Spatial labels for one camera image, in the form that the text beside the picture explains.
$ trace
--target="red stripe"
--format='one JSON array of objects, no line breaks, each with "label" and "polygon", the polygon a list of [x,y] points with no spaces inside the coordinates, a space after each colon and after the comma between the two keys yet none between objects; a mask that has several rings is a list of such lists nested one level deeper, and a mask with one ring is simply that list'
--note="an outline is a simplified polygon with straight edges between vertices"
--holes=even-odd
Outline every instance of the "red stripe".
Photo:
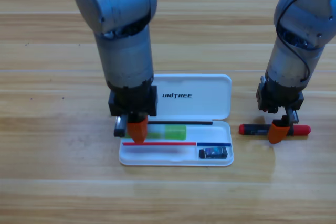
[{"label": "red stripe", "polygon": [[196,143],[193,142],[187,142],[187,143],[173,143],[173,142],[153,142],[153,143],[142,143],[142,144],[136,144],[136,143],[122,143],[124,146],[196,146]]}]

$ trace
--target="green marker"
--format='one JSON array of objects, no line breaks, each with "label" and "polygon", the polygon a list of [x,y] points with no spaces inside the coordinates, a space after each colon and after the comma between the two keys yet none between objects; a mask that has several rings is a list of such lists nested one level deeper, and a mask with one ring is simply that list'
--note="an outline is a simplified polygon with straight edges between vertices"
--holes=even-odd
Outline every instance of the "green marker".
[{"label": "green marker", "polygon": [[187,127],[185,125],[149,124],[146,139],[186,140]]}]

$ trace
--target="small black object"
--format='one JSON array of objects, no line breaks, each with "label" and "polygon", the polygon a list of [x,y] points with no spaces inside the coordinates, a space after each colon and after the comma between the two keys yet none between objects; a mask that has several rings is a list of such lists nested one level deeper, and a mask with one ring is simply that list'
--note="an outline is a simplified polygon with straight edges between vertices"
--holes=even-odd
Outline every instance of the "small black object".
[{"label": "small black object", "polygon": [[205,148],[199,151],[201,159],[226,159],[227,150],[225,147]]}]

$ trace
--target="robotic arm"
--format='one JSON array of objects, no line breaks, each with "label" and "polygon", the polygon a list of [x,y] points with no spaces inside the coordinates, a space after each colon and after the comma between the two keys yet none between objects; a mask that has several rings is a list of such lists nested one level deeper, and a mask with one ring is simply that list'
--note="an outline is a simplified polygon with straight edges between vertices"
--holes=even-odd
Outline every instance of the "robotic arm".
[{"label": "robotic arm", "polygon": [[76,0],[94,33],[105,79],[111,89],[109,107],[118,116],[115,136],[146,137],[147,117],[156,116],[157,93],[148,23],[157,0]]},{"label": "robotic arm", "polygon": [[[143,142],[147,117],[156,116],[157,92],[148,23],[157,0],[76,0],[92,29],[105,79],[109,106],[118,116],[114,135]],[[296,111],[325,45],[336,35],[336,0],[280,0],[274,15],[277,39],[257,90],[258,107],[286,115],[276,127],[298,123]]]},{"label": "robotic arm", "polygon": [[325,45],[336,35],[336,0],[280,0],[275,10],[277,39],[257,90],[258,107],[277,113],[277,127],[298,123],[296,111]]}]

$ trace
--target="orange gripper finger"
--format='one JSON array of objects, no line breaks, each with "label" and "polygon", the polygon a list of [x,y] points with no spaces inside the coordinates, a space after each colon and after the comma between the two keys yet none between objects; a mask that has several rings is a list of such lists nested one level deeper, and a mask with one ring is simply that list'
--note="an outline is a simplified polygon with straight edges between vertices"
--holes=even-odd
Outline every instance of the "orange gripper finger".
[{"label": "orange gripper finger", "polygon": [[148,116],[140,123],[128,123],[127,132],[137,144],[142,144],[147,137]]},{"label": "orange gripper finger", "polygon": [[268,141],[271,144],[280,143],[287,136],[288,131],[289,127],[277,127],[272,123],[268,131]]}]

